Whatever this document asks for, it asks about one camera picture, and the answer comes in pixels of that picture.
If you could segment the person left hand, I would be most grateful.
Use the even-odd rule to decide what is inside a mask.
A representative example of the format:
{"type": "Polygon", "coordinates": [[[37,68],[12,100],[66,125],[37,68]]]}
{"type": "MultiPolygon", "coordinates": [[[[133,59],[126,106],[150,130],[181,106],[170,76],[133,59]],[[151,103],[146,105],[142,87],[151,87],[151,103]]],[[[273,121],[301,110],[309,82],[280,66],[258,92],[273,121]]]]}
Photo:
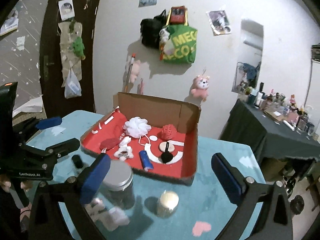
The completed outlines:
{"type": "MultiPolygon", "coordinates": [[[[3,174],[0,175],[0,185],[4,191],[10,192],[11,182],[6,175],[3,175],[3,174]]],[[[31,180],[22,181],[20,183],[20,188],[25,191],[30,190],[32,187],[33,187],[33,182],[31,180]]]]}

